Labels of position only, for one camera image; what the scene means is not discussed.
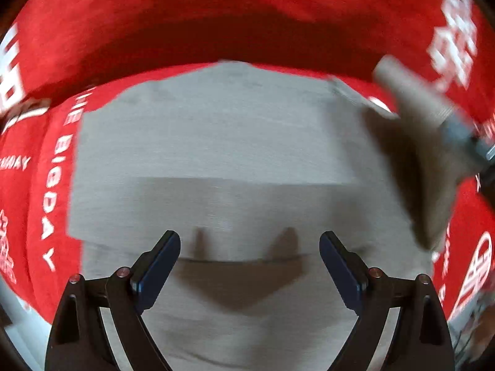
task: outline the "gray cloth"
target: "gray cloth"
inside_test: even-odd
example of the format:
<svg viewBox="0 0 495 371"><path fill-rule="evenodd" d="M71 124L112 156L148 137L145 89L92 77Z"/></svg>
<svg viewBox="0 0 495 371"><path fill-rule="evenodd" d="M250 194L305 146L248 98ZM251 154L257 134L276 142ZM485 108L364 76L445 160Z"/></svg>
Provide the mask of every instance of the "gray cloth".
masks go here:
<svg viewBox="0 0 495 371"><path fill-rule="evenodd" d="M173 229L181 257L143 315L173 368L327 369L356 316L319 258L324 231L389 275L431 267L407 141L366 102L338 81L222 63L86 113L68 227L83 274L132 265Z"/></svg>

